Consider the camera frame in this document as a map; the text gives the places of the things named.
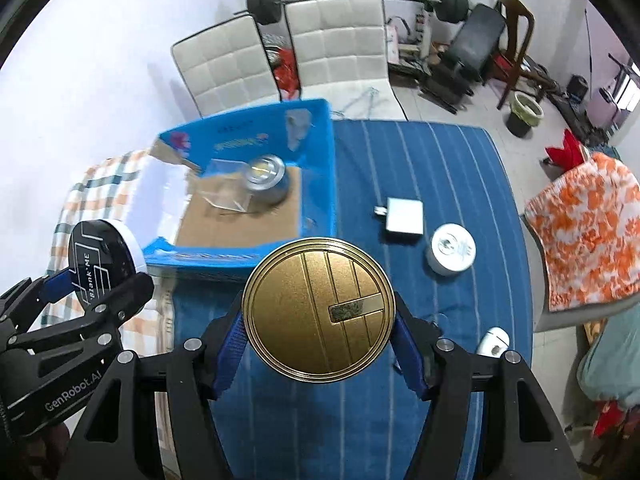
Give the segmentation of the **dark bucket with liner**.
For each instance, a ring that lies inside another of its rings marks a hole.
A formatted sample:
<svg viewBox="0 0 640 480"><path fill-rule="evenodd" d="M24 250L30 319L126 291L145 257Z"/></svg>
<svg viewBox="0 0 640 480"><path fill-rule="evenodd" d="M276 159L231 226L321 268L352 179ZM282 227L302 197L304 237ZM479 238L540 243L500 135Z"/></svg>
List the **dark bucket with liner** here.
<svg viewBox="0 0 640 480"><path fill-rule="evenodd" d="M523 92L515 92L506 118L506 128L517 138L524 138L529 131L540 125L544 111L539 103Z"/></svg>

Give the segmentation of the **black round tin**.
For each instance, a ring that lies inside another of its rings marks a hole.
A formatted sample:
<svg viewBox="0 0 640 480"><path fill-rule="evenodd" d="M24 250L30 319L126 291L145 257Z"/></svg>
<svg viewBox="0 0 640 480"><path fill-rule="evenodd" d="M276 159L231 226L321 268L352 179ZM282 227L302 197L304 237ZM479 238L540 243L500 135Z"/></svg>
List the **black round tin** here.
<svg viewBox="0 0 640 480"><path fill-rule="evenodd" d="M81 307L102 298L130 276L146 271L134 233L119 220L85 220L70 232L70 282Z"/></svg>

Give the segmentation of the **clear plastic box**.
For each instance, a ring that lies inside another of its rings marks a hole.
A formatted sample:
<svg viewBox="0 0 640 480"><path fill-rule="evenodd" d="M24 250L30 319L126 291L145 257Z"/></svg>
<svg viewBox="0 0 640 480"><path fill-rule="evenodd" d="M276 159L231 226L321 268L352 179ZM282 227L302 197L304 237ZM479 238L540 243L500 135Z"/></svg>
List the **clear plastic box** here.
<svg viewBox="0 0 640 480"><path fill-rule="evenodd" d="M245 214L250 198L243 181L246 162L213 158L198 182L198 192L210 206Z"/></svg>

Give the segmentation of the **black weight bench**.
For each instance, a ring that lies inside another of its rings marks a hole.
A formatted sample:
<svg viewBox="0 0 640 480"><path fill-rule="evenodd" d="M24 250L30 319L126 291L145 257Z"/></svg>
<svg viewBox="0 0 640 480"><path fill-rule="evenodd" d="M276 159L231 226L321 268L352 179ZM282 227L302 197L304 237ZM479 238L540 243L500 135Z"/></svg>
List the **black weight bench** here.
<svg viewBox="0 0 640 480"><path fill-rule="evenodd" d="M447 50L438 56L439 62L420 82L421 92L444 110L457 114L462 99L474 94L472 85L484 80L505 28L506 19L500 11L478 4Z"/></svg>

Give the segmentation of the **orange floral cloth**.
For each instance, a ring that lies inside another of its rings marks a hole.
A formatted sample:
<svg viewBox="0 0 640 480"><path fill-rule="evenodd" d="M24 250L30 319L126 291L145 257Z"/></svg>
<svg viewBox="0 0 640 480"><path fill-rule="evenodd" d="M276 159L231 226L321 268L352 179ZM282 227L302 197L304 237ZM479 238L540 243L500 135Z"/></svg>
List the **orange floral cloth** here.
<svg viewBox="0 0 640 480"><path fill-rule="evenodd" d="M527 225L542 248L548 308L610 304L639 292L639 182L594 153L532 198Z"/></svg>

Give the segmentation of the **gold round tin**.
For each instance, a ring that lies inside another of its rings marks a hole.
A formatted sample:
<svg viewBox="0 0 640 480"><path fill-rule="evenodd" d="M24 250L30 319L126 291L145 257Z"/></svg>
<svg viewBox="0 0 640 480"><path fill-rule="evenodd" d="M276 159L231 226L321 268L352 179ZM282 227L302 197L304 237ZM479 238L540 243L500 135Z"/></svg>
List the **gold round tin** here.
<svg viewBox="0 0 640 480"><path fill-rule="evenodd" d="M359 247L329 237L266 255L242 292L248 342L266 365L308 384L341 382L384 351L396 316L392 284Z"/></svg>

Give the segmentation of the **teal cloth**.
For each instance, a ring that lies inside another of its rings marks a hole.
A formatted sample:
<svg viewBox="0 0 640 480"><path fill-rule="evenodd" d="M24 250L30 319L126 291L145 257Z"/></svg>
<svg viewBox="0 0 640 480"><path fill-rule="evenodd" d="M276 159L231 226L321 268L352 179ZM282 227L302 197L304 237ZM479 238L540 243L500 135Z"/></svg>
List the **teal cloth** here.
<svg viewBox="0 0 640 480"><path fill-rule="evenodd" d="M593 401L639 404L639 307L612 316L582 358L577 371L582 392Z"/></svg>

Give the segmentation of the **blue striped tablecloth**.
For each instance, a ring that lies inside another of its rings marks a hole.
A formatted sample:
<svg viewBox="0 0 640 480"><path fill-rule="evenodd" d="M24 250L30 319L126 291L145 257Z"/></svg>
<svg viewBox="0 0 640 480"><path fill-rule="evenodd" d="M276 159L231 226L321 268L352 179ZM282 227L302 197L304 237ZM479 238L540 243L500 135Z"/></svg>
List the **blue striped tablecloth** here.
<svg viewBox="0 0 640 480"><path fill-rule="evenodd" d="M434 122L339 122L337 235L383 267L418 318L475 350L494 326L532 353L532 289L520 218L489 133ZM420 200L425 227L464 226L475 240L470 270L435 274L425 240L394 240L373 209L387 197ZM212 406L239 479L400 479L428 406L385 351L344 382L293 382L246 350L231 388Z"/></svg>

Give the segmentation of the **white power adapter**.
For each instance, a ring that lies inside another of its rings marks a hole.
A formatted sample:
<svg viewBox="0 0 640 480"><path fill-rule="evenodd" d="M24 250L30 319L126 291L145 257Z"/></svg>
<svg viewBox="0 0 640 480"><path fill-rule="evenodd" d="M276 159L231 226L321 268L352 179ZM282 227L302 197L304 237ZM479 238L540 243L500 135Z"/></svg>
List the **white power adapter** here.
<svg viewBox="0 0 640 480"><path fill-rule="evenodd" d="M424 214L420 200L389 197L385 206L375 206L374 214L383 218L389 233L423 236Z"/></svg>

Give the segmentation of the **right white padded chair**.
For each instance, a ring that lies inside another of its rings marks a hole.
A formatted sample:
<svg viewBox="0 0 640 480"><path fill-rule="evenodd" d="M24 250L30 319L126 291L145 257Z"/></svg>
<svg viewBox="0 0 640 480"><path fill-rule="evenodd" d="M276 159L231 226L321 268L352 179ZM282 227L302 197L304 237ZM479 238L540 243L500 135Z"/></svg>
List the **right white padded chair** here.
<svg viewBox="0 0 640 480"><path fill-rule="evenodd" d="M335 119L406 118L388 76L382 0L294 0L284 6L300 97Z"/></svg>

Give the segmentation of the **white padded chair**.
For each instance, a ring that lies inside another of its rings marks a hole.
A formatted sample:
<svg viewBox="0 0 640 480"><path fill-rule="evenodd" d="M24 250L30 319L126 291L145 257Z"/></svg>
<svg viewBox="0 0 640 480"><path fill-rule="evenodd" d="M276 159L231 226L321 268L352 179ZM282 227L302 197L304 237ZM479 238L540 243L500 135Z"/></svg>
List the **white padded chair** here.
<svg viewBox="0 0 640 480"><path fill-rule="evenodd" d="M294 0L284 6L300 97L335 119L406 118L388 76L382 0Z"/></svg>
<svg viewBox="0 0 640 480"><path fill-rule="evenodd" d="M203 29L171 47L203 117L281 99L257 23L250 14Z"/></svg>

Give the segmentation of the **left white padded chair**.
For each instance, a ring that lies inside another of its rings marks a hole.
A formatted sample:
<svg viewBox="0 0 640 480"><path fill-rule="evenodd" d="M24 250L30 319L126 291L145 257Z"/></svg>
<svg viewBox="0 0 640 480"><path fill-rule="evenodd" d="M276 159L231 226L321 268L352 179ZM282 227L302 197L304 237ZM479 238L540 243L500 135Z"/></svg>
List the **left white padded chair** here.
<svg viewBox="0 0 640 480"><path fill-rule="evenodd" d="M250 14L203 29L171 47L203 117L281 99L257 23Z"/></svg>

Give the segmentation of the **brown wooden chair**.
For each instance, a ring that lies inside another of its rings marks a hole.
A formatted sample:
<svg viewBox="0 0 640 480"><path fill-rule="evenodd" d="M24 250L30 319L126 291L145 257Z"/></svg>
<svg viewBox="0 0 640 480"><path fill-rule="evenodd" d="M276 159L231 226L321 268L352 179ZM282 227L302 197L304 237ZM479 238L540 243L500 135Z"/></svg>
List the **brown wooden chair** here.
<svg viewBox="0 0 640 480"><path fill-rule="evenodd" d="M552 81L547 75L533 68L526 70L523 67L535 28L534 14L521 3L521 0L498 0L498 8L504 11L506 18L506 47L494 54L490 74L503 81L506 86L497 108L502 109L521 78L533 81L537 85L535 99L539 103L551 88Z"/></svg>

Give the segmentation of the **plaid checkered cloth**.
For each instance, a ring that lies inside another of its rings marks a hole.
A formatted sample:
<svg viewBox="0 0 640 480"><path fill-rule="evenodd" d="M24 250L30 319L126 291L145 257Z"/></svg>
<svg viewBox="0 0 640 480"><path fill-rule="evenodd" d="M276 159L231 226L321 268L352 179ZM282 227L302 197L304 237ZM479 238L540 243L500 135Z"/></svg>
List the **plaid checkered cloth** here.
<svg viewBox="0 0 640 480"><path fill-rule="evenodd" d="M130 216L134 192L151 156L147 150L131 151L89 168L67 194L53 233L46 273L68 265L68 242L73 226L82 220L110 219L124 222ZM120 329L122 344L139 356L168 352L174 346L174 314L170 290L154 278L153 298Z"/></svg>

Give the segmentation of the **white round jar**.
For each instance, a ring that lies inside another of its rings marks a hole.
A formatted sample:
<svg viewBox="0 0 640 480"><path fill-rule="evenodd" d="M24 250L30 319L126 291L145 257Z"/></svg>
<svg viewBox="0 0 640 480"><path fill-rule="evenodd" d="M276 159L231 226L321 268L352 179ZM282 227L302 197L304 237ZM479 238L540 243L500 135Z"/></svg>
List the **white round jar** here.
<svg viewBox="0 0 640 480"><path fill-rule="evenodd" d="M475 256L476 244L472 234L455 223L439 226L426 250L428 265L441 276L454 276L469 270Z"/></svg>

